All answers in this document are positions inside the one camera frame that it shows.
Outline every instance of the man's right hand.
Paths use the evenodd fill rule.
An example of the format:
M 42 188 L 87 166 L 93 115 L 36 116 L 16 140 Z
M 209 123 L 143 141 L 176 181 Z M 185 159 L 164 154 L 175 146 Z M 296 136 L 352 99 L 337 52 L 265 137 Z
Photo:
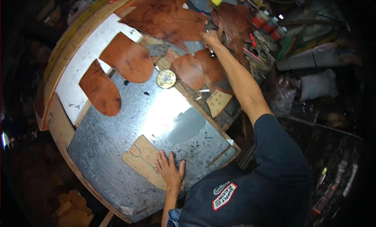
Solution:
M 219 41 L 218 34 L 214 30 L 209 30 L 209 33 L 201 33 L 202 38 L 204 39 L 205 46 L 208 48 L 208 45 L 210 46 L 216 46 L 218 44 L 221 44 L 221 41 Z

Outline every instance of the small white tag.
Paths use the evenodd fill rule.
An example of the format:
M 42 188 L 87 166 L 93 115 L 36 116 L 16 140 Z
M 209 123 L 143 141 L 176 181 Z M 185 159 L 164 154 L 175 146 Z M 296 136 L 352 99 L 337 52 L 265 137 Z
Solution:
M 223 191 L 218 195 L 216 199 L 213 200 L 213 210 L 218 210 L 221 206 L 228 203 L 236 190 L 237 185 L 234 183 L 229 184 Z

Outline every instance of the black t-shirt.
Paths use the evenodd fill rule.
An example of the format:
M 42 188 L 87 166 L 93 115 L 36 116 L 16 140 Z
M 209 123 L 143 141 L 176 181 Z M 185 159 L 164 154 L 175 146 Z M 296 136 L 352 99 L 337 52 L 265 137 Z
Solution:
M 302 151 L 270 114 L 254 131 L 257 168 L 246 174 L 227 166 L 205 176 L 188 192 L 179 227 L 304 225 L 313 181 Z

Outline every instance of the man's arm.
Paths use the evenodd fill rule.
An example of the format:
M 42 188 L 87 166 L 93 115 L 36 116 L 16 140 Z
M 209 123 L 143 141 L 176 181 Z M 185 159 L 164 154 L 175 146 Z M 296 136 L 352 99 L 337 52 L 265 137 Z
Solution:
M 203 33 L 206 44 L 211 45 L 223 68 L 242 109 L 247 113 L 252 126 L 263 114 L 273 114 L 267 105 L 256 80 L 224 47 L 215 31 Z
M 161 227 L 166 227 L 168 211 L 176 208 L 179 187 L 183 180 L 185 169 L 185 161 L 183 160 L 180 163 L 179 170 L 177 170 L 172 152 L 168 154 L 168 159 L 169 161 L 167 161 L 164 151 L 161 150 L 159 153 L 157 153 L 157 160 L 155 160 L 158 171 L 161 173 L 163 180 L 167 184 L 167 194 L 163 207 Z

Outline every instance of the man's hand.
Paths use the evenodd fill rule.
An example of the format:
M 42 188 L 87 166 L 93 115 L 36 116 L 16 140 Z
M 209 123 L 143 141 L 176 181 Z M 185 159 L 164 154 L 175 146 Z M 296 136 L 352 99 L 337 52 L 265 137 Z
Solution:
M 221 41 L 219 41 L 218 34 L 214 30 L 209 30 L 209 33 L 201 33 L 202 38 L 204 39 L 205 46 L 208 48 L 208 45 L 215 46 L 218 44 L 221 44 Z
M 168 159 L 169 161 L 167 161 L 164 151 L 161 150 L 157 153 L 155 164 L 167 184 L 167 189 L 177 188 L 179 190 L 180 183 L 184 177 L 185 161 L 183 160 L 180 163 L 179 170 L 177 170 L 172 152 L 168 154 Z

